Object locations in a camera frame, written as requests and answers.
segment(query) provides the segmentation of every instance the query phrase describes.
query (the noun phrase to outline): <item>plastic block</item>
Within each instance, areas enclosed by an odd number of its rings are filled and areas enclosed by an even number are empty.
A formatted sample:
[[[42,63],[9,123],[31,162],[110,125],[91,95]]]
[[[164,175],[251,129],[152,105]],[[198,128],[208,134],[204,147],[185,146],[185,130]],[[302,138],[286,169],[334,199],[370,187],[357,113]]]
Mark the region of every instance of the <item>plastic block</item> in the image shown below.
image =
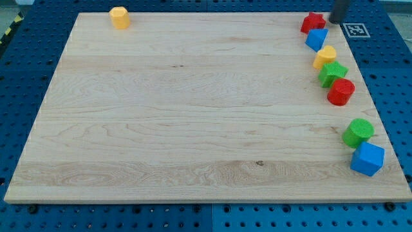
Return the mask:
[[[342,134],[343,142],[351,148],[357,148],[362,142],[368,141],[375,129],[366,119],[353,119]]]
[[[309,33],[311,29],[322,29],[324,28],[326,21],[323,19],[323,14],[315,14],[309,12],[309,15],[306,16],[303,20],[301,27],[301,32]]]
[[[336,50],[330,45],[326,45],[323,49],[319,50],[316,54],[314,61],[314,68],[321,69],[324,64],[332,63],[336,59]]]
[[[130,25],[129,13],[123,6],[113,7],[109,15],[116,29],[126,29]]]
[[[328,29],[312,29],[309,31],[306,38],[306,45],[308,45],[315,52],[319,51],[328,35]]]
[[[353,152],[350,168],[371,177],[383,167],[384,158],[385,149],[362,142]]]
[[[329,93],[328,100],[336,106],[344,106],[355,91],[355,85],[344,78],[337,79]]]
[[[349,69],[334,61],[329,64],[324,64],[321,72],[319,73],[319,80],[323,88],[329,88],[333,82],[337,79],[343,78],[348,73]]]

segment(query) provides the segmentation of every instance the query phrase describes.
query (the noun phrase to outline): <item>wood grain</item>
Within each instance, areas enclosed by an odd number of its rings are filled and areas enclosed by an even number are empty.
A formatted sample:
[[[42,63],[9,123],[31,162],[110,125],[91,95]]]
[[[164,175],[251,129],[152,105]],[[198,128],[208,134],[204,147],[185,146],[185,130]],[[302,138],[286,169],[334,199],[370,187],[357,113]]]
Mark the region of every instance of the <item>wood grain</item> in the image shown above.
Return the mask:
[[[299,25],[307,13],[79,14],[6,193],[9,203],[383,202],[412,195],[338,26],[356,85],[332,106]],[[375,126],[372,178],[342,132]]]

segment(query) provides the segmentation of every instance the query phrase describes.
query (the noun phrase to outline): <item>blue pegboard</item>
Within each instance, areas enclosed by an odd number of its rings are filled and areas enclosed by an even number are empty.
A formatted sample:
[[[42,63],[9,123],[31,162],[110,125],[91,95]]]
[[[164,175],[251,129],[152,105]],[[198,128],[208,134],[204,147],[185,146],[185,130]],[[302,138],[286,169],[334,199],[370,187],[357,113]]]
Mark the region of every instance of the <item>blue pegboard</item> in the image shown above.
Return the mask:
[[[0,59],[0,195],[3,199],[79,12],[327,12],[332,0],[37,0]],[[412,55],[378,1],[353,0],[346,40],[402,169],[412,179]],[[323,205],[11,206],[0,231],[411,231],[412,203]]]

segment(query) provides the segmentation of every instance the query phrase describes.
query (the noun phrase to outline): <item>blue block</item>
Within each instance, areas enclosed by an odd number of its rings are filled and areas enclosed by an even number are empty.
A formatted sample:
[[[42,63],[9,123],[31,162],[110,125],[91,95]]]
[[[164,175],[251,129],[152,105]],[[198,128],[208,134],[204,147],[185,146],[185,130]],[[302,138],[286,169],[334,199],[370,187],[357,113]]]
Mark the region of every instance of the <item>blue block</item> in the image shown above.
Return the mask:
[[[309,31],[308,37],[306,38],[306,45],[315,52],[322,49],[322,45],[326,36],[328,35],[328,29],[312,29]]]
[[[369,142],[362,142],[353,152],[350,168],[373,176],[384,165],[385,149]]]

